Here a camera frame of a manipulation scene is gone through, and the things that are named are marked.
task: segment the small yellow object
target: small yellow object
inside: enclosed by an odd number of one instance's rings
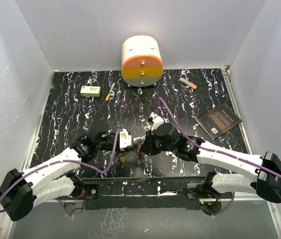
[[[115,86],[115,83],[112,84],[112,86],[110,87],[110,90],[109,90],[109,93],[105,99],[105,101],[108,101],[109,100],[109,97],[110,97],[110,93],[112,92],[112,90],[114,89],[114,86]]]

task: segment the round cabinet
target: round cabinet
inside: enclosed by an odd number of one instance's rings
[[[164,66],[157,41],[150,36],[133,36],[122,46],[121,73],[128,86],[156,85]]]

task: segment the wire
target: wire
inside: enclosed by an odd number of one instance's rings
[[[233,192],[232,200],[230,201],[230,203],[228,204],[228,206],[226,206],[226,207],[225,207],[223,210],[221,210],[220,212],[214,214],[213,217],[218,216],[218,215],[220,215],[221,213],[224,213],[226,210],[228,210],[228,209],[232,206],[232,204],[233,204],[233,202],[234,202],[234,197],[235,197],[235,192]]]
[[[220,194],[218,194],[218,196],[217,196],[215,202],[213,202],[213,204],[216,204],[219,201],[219,199],[220,199]]]
[[[73,216],[72,212],[70,212],[70,211],[64,206],[64,204],[61,202],[61,199],[60,199],[60,198],[57,198],[57,201],[59,201],[59,203],[61,204],[62,208],[65,210],[65,212],[67,212],[67,214],[72,217],[72,216]]]
[[[108,163],[108,167],[104,170],[104,171],[101,171],[100,169],[96,168],[95,166],[92,166],[92,165],[89,165],[89,164],[86,164],[86,163],[83,163],[83,162],[79,162],[79,161],[75,161],[75,160],[69,160],[69,159],[66,159],[66,160],[63,160],[63,161],[56,161],[56,162],[53,162],[53,163],[50,163],[49,165],[43,165],[41,167],[38,167],[36,169],[34,169],[33,171],[27,173],[27,174],[24,174],[22,177],[20,177],[18,180],[15,181],[15,183],[13,183],[0,197],[0,203],[2,202],[3,198],[5,198],[5,196],[19,183],[21,182],[23,179],[25,179],[26,177],[32,175],[33,173],[36,173],[40,170],[42,170],[43,168],[46,168],[46,167],[49,167],[49,166],[52,166],[54,164],[58,164],[58,163],[65,163],[65,162],[69,162],[69,163],[77,163],[77,164],[80,164],[80,165],[83,165],[83,166],[86,166],[86,167],[89,167],[91,169],[94,169],[96,170],[98,173],[101,173],[101,174],[106,174],[111,166],[112,166],[112,163],[114,161],[114,157],[115,157],[115,151],[116,151],[116,145],[117,145],[117,140],[118,140],[118,135],[119,133],[121,132],[122,130],[119,129],[117,130],[116,134],[115,134],[115,140],[114,140],[114,145],[113,145],[113,149],[112,149],[112,153],[111,153],[111,156],[110,156],[110,161]]]
[[[85,208],[74,208],[74,209],[71,211],[71,213],[73,214],[73,212],[74,212],[75,210],[78,210],[78,209],[83,210],[83,209],[85,209]]]
[[[174,115],[172,114],[171,110],[170,110],[169,107],[167,106],[167,103],[166,103],[166,102],[164,101],[164,99],[162,99],[161,97],[158,97],[158,101],[157,101],[157,103],[156,103],[156,107],[155,107],[154,113],[156,114],[157,111],[158,111],[159,102],[161,102],[161,103],[166,107],[166,110],[167,110],[168,114],[170,115],[170,117],[171,117],[171,119],[174,121],[174,123],[176,124],[176,126],[177,126],[178,130],[180,131],[180,133],[186,138],[186,140],[188,140],[188,141],[189,141],[190,143],[192,143],[194,146],[196,146],[196,147],[198,147],[198,148],[200,148],[200,149],[209,151],[209,152],[220,153],[220,154],[229,156],[229,157],[231,157],[231,158],[237,159],[237,160],[239,160],[239,161],[241,161],[241,162],[248,163],[248,164],[250,164],[250,165],[253,165],[253,166],[255,166],[255,167],[260,168],[260,169],[263,170],[263,171],[266,171],[266,172],[268,172],[268,173],[271,173],[271,174],[273,174],[274,176],[277,176],[278,178],[281,179],[281,175],[280,175],[280,174],[278,174],[278,173],[276,173],[276,172],[274,172],[274,171],[272,171],[272,170],[270,170],[270,169],[268,169],[268,168],[266,168],[266,167],[263,167],[263,166],[258,165],[258,164],[256,164],[256,163],[253,163],[253,162],[250,162],[250,161],[245,160],[245,159],[243,159],[243,158],[238,158],[238,157],[236,157],[236,156],[233,155],[233,154],[230,154],[230,153],[227,153],[227,152],[224,152],[224,151],[221,151],[221,150],[215,150],[215,149],[211,149],[211,148],[206,148],[206,147],[203,147],[203,146],[197,144],[197,143],[194,142],[192,139],[190,139],[190,138],[186,135],[186,133],[182,130],[182,128],[180,127],[179,123],[177,122],[177,120],[175,119]],[[232,198],[231,203],[224,209],[225,211],[233,204],[233,200],[234,200],[234,197]]]

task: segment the black book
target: black book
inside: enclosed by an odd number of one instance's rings
[[[227,104],[222,104],[205,115],[197,119],[197,122],[215,140],[242,120],[229,108]]]

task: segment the white clamp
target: white clamp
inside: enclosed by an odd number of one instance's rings
[[[155,114],[153,112],[150,114],[150,118],[152,118],[152,122],[154,123],[151,126],[151,132],[153,130],[156,130],[160,125],[162,125],[165,122],[163,118],[161,118],[160,116],[158,116],[157,114]]]
[[[119,148],[120,148],[120,150],[122,150],[124,148],[132,147],[133,145],[134,145],[134,143],[133,143],[133,139],[132,139],[131,135],[129,135],[129,133],[126,129],[123,129],[119,133]]]

